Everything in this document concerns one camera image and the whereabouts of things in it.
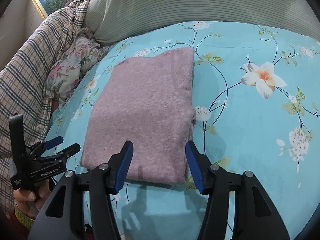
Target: blue floral bed sheet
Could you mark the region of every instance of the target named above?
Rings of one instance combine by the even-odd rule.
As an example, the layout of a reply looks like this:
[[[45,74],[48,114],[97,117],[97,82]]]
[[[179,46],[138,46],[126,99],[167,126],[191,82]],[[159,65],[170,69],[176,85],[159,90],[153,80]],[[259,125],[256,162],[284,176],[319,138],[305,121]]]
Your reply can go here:
[[[83,147],[94,103],[117,63],[187,46],[195,50],[198,150],[228,171],[253,171],[295,238],[320,201],[320,42],[309,37],[265,26],[199,21],[121,41],[53,114],[47,139],[61,135],[64,142],[47,154],[73,143]],[[68,160],[69,170],[86,172],[79,166],[81,154]],[[193,240],[207,197],[195,190],[190,176],[185,186],[125,183],[112,203],[123,239]],[[86,194],[84,214],[91,223],[89,212]],[[233,220],[230,208],[226,239],[232,236]]]

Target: blue rubber tip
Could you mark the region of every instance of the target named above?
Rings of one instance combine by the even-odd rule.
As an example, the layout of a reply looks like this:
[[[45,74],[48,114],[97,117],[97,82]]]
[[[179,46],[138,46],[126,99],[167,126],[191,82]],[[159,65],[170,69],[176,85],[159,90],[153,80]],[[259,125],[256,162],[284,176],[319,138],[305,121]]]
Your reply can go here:
[[[188,141],[186,143],[186,158],[196,189],[199,190],[200,194],[202,194],[204,192],[204,178],[195,154],[199,154],[196,146],[194,145],[193,141]]]
[[[52,149],[53,147],[56,147],[57,145],[63,143],[63,137],[62,136],[58,136],[56,138],[53,138],[49,141],[47,141],[44,145],[43,148],[45,150],[49,150]]]
[[[127,177],[127,173],[133,157],[133,143],[131,141],[126,141],[126,143],[122,147],[120,154],[123,154],[123,151],[125,151],[124,157],[122,158],[122,161],[116,173],[116,181],[114,186],[116,193],[118,193],[122,189],[125,178]]]

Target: yellow-green cuff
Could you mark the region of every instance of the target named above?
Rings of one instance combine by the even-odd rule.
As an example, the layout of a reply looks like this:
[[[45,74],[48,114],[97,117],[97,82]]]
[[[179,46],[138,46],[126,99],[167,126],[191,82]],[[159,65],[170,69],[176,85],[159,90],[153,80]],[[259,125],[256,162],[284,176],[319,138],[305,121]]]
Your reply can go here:
[[[27,228],[30,231],[34,220],[26,216],[24,213],[22,213],[15,201],[14,201],[14,214],[17,220],[20,222],[20,224],[25,226],[25,228]]]

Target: screw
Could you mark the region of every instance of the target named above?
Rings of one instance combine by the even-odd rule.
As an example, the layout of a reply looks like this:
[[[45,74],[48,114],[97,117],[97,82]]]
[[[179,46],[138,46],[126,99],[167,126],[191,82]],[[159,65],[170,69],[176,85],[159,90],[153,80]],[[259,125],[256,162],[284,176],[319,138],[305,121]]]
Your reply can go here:
[[[251,171],[246,171],[244,173],[248,178],[252,178],[253,177],[253,173]]]
[[[219,168],[220,168],[220,167],[219,167],[219,165],[217,165],[217,164],[211,164],[211,165],[210,165],[210,169],[213,170],[213,171],[217,171]]]
[[[99,166],[99,169],[103,171],[106,170],[107,168],[109,168],[109,165],[107,163],[103,163]]]
[[[66,176],[67,178],[70,178],[73,176],[73,171],[66,171],[66,173],[64,174],[64,176]]]

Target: folded clothing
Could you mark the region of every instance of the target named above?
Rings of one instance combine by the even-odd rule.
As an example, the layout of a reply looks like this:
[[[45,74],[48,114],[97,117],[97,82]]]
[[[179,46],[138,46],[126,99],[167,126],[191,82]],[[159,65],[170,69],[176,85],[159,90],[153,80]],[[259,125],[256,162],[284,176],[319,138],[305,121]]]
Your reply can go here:
[[[185,143],[196,119],[193,58],[192,48],[180,48],[120,62],[92,110],[81,165],[93,169],[108,162],[130,140],[128,179],[185,183]]]
[[[81,29],[70,48],[52,67],[45,83],[45,95],[64,104],[72,96],[84,75],[108,52],[100,48],[89,27]]]

